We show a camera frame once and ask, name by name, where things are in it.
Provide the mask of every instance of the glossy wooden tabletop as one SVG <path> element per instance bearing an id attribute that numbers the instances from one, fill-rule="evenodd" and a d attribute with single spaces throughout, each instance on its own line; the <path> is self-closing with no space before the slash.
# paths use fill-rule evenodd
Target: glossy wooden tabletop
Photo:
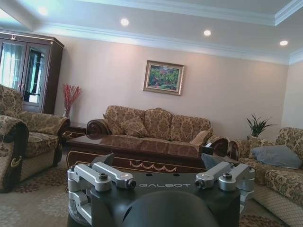
<path id="1" fill-rule="evenodd" d="M 67 141 L 73 145 L 87 145 L 100 147 L 114 147 L 129 151 L 159 153 L 180 157 L 200 158 L 199 152 L 193 146 L 173 143 L 148 141 L 140 138 L 119 137 L 115 135 L 88 135 Z"/>

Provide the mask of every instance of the framed painting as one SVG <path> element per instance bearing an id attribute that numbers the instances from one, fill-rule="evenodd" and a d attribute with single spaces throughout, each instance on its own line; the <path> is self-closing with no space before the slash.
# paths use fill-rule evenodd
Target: framed painting
<path id="1" fill-rule="evenodd" d="M 181 95 L 184 65 L 147 61 L 143 91 Z"/>

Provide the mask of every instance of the coffee table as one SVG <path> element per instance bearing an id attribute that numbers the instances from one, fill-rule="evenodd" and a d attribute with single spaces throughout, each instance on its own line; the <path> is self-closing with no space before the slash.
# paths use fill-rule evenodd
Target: coffee table
<path id="1" fill-rule="evenodd" d="M 81 136 L 68 140 L 67 144 L 71 148 L 66 158 L 68 167 L 88 164 L 96 157 L 113 152 L 116 168 L 155 173 L 206 171 L 201 152 L 192 146 L 114 135 Z"/>

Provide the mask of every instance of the patterned sofa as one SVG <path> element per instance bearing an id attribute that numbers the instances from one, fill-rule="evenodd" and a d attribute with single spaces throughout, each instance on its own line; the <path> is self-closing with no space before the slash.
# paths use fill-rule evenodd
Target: patterned sofa
<path id="1" fill-rule="evenodd" d="M 22 111 L 21 94 L 0 85 L 0 192 L 57 165 L 67 118 Z"/>
<path id="2" fill-rule="evenodd" d="M 148 132 L 148 137 L 142 140 L 151 140 L 165 143 L 194 146 L 189 142 L 204 130 L 211 128 L 208 119 L 188 117 L 171 114 L 161 108 L 139 110 L 129 107 L 110 105 L 104 115 L 106 119 L 121 123 L 136 117 L 140 117 Z M 87 124 L 87 134 L 111 134 L 107 122 L 104 119 L 91 120 Z M 205 144 L 211 143 L 214 152 L 219 156 L 225 156 L 228 149 L 228 140 L 221 136 L 211 136 Z"/>
<path id="3" fill-rule="evenodd" d="M 231 157 L 256 170 L 254 199 L 291 227 L 303 226 L 303 169 L 265 165 L 249 158 L 253 147 L 284 145 L 303 160 L 303 130 L 282 128 L 275 142 L 232 140 Z"/>

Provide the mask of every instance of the recessed ceiling light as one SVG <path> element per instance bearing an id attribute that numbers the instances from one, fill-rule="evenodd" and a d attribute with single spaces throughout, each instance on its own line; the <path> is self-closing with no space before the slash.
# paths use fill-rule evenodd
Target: recessed ceiling light
<path id="1" fill-rule="evenodd" d="M 280 42 L 280 46 L 286 46 L 288 44 L 288 41 L 283 40 Z"/>
<path id="2" fill-rule="evenodd" d="M 212 32 L 211 32 L 210 30 L 205 30 L 205 31 L 203 32 L 203 34 L 204 34 L 205 36 L 210 36 L 210 35 L 212 34 Z"/>
<path id="3" fill-rule="evenodd" d="M 123 19 L 121 20 L 121 24 L 122 24 L 122 26 L 128 26 L 128 24 L 129 24 L 128 19 L 123 18 Z"/>
<path id="4" fill-rule="evenodd" d="M 47 16 L 48 14 L 47 8 L 45 6 L 38 7 L 38 13 L 40 13 L 43 16 Z"/>

